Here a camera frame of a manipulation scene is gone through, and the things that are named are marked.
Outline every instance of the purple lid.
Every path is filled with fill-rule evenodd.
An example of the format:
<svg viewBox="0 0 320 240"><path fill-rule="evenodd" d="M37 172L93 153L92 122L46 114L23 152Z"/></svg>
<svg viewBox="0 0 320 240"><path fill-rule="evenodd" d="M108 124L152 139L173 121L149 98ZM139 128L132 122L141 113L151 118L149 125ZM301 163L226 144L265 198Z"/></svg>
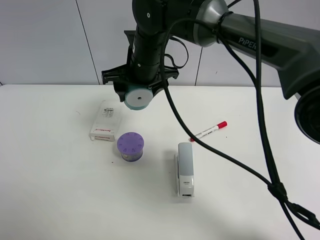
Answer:
<svg viewBox="0 0 320 240"><path fill-rule="evenodd" d="M143 137L136 132L127 132L117 141L116 146L120 153L134 155L144 148L145 141Z"/></svg>

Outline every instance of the white wall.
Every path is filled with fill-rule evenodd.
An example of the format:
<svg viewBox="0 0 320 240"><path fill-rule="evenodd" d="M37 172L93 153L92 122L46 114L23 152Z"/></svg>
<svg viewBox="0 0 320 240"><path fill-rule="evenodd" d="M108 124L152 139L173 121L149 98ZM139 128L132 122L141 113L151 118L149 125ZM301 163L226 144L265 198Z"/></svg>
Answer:
<svg viewBox="0 0 320 240"><path fill-rule="evenodd" d="M98 84L101 71L126 62L129 43L124 30L136 29L132 0L77 0L77 3L93 61L76 0L0 2L0 82ZM320 0L260 0L260 6L263 19L320 30ZM253 1L243 0L232 11L253 17ZM170 80L172 85L196 82L201 48L188 42L186 45L189 62L179 70L177 80ZM173 55L178 65L186 60L184 48L176 42L169 42L166 52ZM255 60L239 55L255 72ZM203 49L196 83L252 86L247 73L221 44ZM263 65L262 83L279 86L277 71Z"/></svg>
<svg viewBox="0 0 320 240"><path fill-rule="evenodd" d="M320 30L320 0L260 0L261 18L310 29ZM233 6L231 11L254 17L252 0L243 0ZM256 73L256 61L237 53ZM280 86L278 72L262 64L263 86ZM251 79L238 62L227 52L222 44L203 49L197 86L253 86Z"/></svg>
<svg viewBox="0 0 320 240"><path fill-rule="evenodd" d="M1 0L0 82L98 84L75 0Z"/></svg>
<svg viewBox="0 0 320 240"><path fill-rule="evenodd" d="M77 0L77 2L101 81L101 71L126 63L129 43L124 30L136 29L132 0ZM170 84L195 85L201 48L188 42L185 44L189 51L188 64L179 71L177 80L170 79ZM166 52L174 57L177 65L185 63L187 57L185 49L178 43L169 42Z"/></svg>

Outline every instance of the black cable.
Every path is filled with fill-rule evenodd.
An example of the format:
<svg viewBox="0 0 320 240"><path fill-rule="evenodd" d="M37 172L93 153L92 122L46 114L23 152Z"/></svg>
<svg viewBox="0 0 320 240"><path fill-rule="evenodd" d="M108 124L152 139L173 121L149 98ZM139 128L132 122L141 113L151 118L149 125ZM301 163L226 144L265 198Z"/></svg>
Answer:
<svg viewBox="0 0 320 240"><path fill-rule="evenodd" d="M170 54L165 54L164 56L167 57L167 58L169 58L169 59L171 60L172 66L173 66L174 68L176 68L176 69L182 69L182 68L184 68L184 67L186 66L186 64L187 64L188 61L189 61L188 48L187 48L187 46L185 45L185 43L184 43L183 41L181 41L181 40L178 39L178 38L175 38L174 36L171 36L171 37L170 37L170 40L176 41L176 42L180 43L182 46L184 46L184 49L185 49L185 51L186 51L186 61L185 61L185 64L182 65L182 66L177 66L177 65L175 64L174 58L173 58Z"/></svg>
<svg viewBox="0 0 320 240"><path fill-rule="evenodd" d="M232 3L230 3L230 4L228 5L228 9L231 8L232 6L236 5L236 4L237 4L238 2L240 2L240 1L242 1L242 0L234 0Z"/></svg>
<svg viewBox="0 0 320 240"><path fill-rule="evenodd" d="M228 52L240 63L240 65L245 69L245 71L249 74L251 80L253 81L253 83L256 83L256 79L255 76L253 75L253 73L251 72L251 70L248 68L248 66L241 60L241 58L239 58L239 56L232 50L232 48L230 47L230 45L228 44L228 42L225 40L225 38L219 33L216 32L217 36L219 37L219 39L221 40L221 42L223 43L223 45L225 46L225 48L228 50ZM292 219L292 217L290 216L287 207L284 205L284 203L282 201L279 201L285 216L287 217L287 219L289 220L292 228L294 229L294 231L296 232L296 234L299 236L299 238L301 240L304 240L304 237L302 236L302 234L300 233L297 225L295 224L294 220Z"/></svg>
<svg viewBox="0 0 320 240"><path fill-rule="evenodd" d="M258 122L259 122L259 129L260 129L260 137L263 145L264 156L265 156L268 172L270 175L270 179L273 184L277 184L277 183L280 183L280 178L278 175L274 156L272 154L268 135L267 135L264 104L263 104L262 93L261 93L262 56L261 56L260 7L259 7L258 0L253 0L253 2L254 2L254 14L255 14L255 41L256 41L255 60L256 60L256 101L257 101L256 104L257 104L257 112L258 112Z"/></svg>
<svg viewBox="0 0 320 240"><path fill-rule="evenodd" d="M289 220L293 230L295 231L295 233L298 235L298 237L301 239L301 240L305 240L304 236L302 236L301 232L299 231L299 228L297 227L295 221L292 219L290 213L288 212L288 209L287 209L287 206L285 205L284 202L281 202L279 201L280 205L281 205L281 208L286 216L286 218Z"/></svg>
<svg viewBox="0 0 320 240"><path fill-rule="evenodd" d="M252 71L250 70L250 68L245 64L245 62L235 53L235 51L233 51L233 49L230 47L229 43L225 40L225 38L219 33L216 32L215 33L217 35L217 37L220 39L220 41L222 42L222 44L225 46L225 48L227 49L227 51L231 54L232 57L235 58L235 60L237 60L237 62L243 67L243 69L249 74L253 85L256 86L256 77L255 75L252 73Z"/></svg>
<svg viewBox="0 0 320 240"><path fill-rule="evenodd" d="M237 164L237 165L240 166L241 168L247 170L248 172L250 172L250 173L252 173L253 175L255 175L256 177L258 177L260 180L262 180L263 182L265 182L265 183L268 185L268 189L269 189L269 191L272 193L272 195L279 200L279 203L281 204L281 207L282 207L282 209L283 209L286 217L288 218L290 224L292 225L294 231L295 231L296 234L299 236L299 238L303 240L303 239L304 239L303 236L301 235L301 233L300 233L299 229L297 228L295 222L293 221L292 217L290 216L290 214L289 214L286 206L284 205L284 203L286 203L286 205L287 205L287 207L289 208L289 210L290 210L297 218L301 219L301 220L302 220L303 222L305 222L306 224L308 224L308 225L310 225L310 226L312 226L312 227L315 227L315 228L317 228L317 229L320 229L320 226L319 226L318 224L316 224L315 221L311 221L310 219L306 219L306 218L304 218L302 215L300 215L300 214L294 209L293 204L292 204L292 203L289 203L288 200L287 200L287 201L284 201L284 199L286 199L286 197L287 197L287 194L286 194L284 188L283 188L283 191L284 191L284 192L280 192L282 195L280 195L280 196L277 195L277 194L279 194L279 192L278 192L279 189L281 190L281 188L279 188L279 185L278 185L278 184L271 184L265 177L263 177L261 174L259 174L258 172L254 171L254 170L251 169L250 167L248 167L248 166L244 165L243 163L235 160L234 158L232 158L232 157L230 157L230 156L228 156L228 155L226 155L226 154L224 154L224 153L222 153L222 152L214 149L213 147L208 146L207 144L205 144L204 142L202 142L201 140L199 140L198 138L196 138L196 137L193 135L193 133L187 128L187 126L185 125L185 123L183 122L183 120L181 119L181 117L180 117L180 115L179 115L179 113L178 113L178 111L177 111L177 109L176 109L176 107L175 107L175 105L174 105L174 103L173 103L173 100L172 100L172 98L171 98L171 95L170 95L170 92L169 92L169 89L168 89L168 82L166 81L165 72L164 72L164 70L165 70L164 57L165 57L165 50L166 50L166 42L167 42L167 39L168 39L168 37L169 37L169 34L170 34L173 26L174 26L175 24L178 24L178 23L181 23L181 22L193 22L193 23L195 23L195 24L199 24L199 25L201 25L202 27L204 27L204 28L212 31L212 29L211 29L209 26L207 26L204 22L199 21L199 20L194 20L194 19L191 19L191 18L179 19L179 20L175 21L175 22L171 25L171 27L167 30L166 39L165 39L165 41L164 41L164 43L162 44L162 47L161 47L161 55L160 55L160 74L161 74L161 78L162 78L162 82L163 82L163 88L164 88L165 95L166 95L166 97L167 97L167 100L168 100L168 102L169 102L169 105L170 105L170 107L171 107L171 109L172 109L172 111L173 111L176 119L177 119L178 122L180 123L181 127L185 130L185 132L186 132L192 139L194 139L195 142L198 143L200 146L204 147L205 149L207 149L207 150L209 150L209 151L211 151L211 152L213 152L213 153L216 153L217 155L219 155L219 156L221 156L221 157L223 157L223 158L231 161L232 163ZM219 32L215 32L215 34L217 34L217 37L220 38L222 42L226 42L226 40L224 39L224 37L223 37ZM257 56L257 59L258 59L258 61L261 60L261 54L260 54L260 56L259 56L259 55ZM252 81L253 81L254 83L256 82L256 83L257 83L256 85L257 85L257 86L260 86L260 89L261 89L261 81L258 82L258 81L255 79L254 75L252 74L252 72L250 71L250 69L249 69L248 67L245 67L245 70L248 72L248 74L249 74L249 76L251 77ZM258 76L258 77L259 77L259 71L260 71L260 78L261 78L261 67L259 68L259 64L257 63L257 73L258 73L257 76ZM260 90L260 91L257 91L257 92L258 92L258 93L260 92L259 95L258 95L258 93L257 93L257 100L259 100L259 98L261 97L261 90ZM263 105L262 105L262 109L261 109L261 108L260 108L260 106L261 106L260 104L261 104L262 102L259 101L258 103L257 103L257 104L258 104L258 106L259 106L258 108L259 108L259 111L260 111L259 115L261 116L261 110L263 111Z"/></svg>
<svg viewBox="0 0 320 240"><path fill-rule="evenodd" d="M175 21L171 27L167 30L166 32L166 37L165 37L165 40L163 41L163 44L162 44L162 47L161 47L161 54L160 54L160 75L161 75L161 79L163 81L163 88L164 88L164 92L165 92L165 95L166 95L166 98L170 104L170 107L176 117L176 119L178 120L178 122L180 123L180 125L182 126L182 128L184 129L184 131L190 136L190 138L194 139L194 141L196 143L198 143L200 146L204 147L205 149L219 155L220 157L223 157L227 160L229 160L230 162L238 165L239 167L247 170L249 173L255 175L257 178L259 178L260 180L262 180L265 184L267 185L271 185L271 183L264 177L262 176L260 173L256 172L255 170L253 170L252 168L246 166L245 164L243 164L242 162L228 156L227 154L205 144L204 142L202 142L201 140L199 140L197 137L195 137L195 135L188 129L188 127L185 125L184 121L181 119L177 109L176 109L176 106L171 98L171 95L170 95L170 92L169 92L169 89L168 89L168 85L167 85L167 81L166 81L166 77L165 77L165 51L166 51L166 43L168 41L168 38L170 36L170 32L173 28L174 25L178 24L178 23L181 23L181 22L194 22L196 24L199 24L201 26L203 26L204 28L212 31L212 29L207 26L204 22L200 21L200 20L195 20L195 19L191 19L191 18L182 18L182 19L179 19L177 21Z"/></svg>

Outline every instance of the piper logo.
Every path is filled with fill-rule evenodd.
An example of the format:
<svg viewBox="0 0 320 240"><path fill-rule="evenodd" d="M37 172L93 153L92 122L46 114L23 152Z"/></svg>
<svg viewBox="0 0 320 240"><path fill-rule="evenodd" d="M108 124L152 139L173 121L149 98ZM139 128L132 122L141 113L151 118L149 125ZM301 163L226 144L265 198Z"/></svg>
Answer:
<svg viewBox="0 0 320 240"><path fill-rule="evenodd" d="M257 48L257 45L254 41L250 41L249 39L245 39L243 37L240 37L238 43L253 50L256 50Z"/></svg>

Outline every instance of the red marker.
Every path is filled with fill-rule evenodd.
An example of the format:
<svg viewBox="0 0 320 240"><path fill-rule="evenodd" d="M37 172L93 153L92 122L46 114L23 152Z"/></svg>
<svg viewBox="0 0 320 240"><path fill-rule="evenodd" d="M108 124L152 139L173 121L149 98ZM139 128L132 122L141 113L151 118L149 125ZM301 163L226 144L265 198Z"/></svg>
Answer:
<svg viewBox="0 0 320 240"><path fill-rule="evenodd" d="M218 125L215 125L213 127L210 127L209 129L207 130L204 130L200 133L198 133L197 135L195 135L197 137L197 139L202 139L203 137L205 136L208 136L209 134L212 134L214 133L215 131L219 130L219 129L222 129L224 127L226 127L228 124L226 121L223 121L221 123L219 123Z"/></svg>

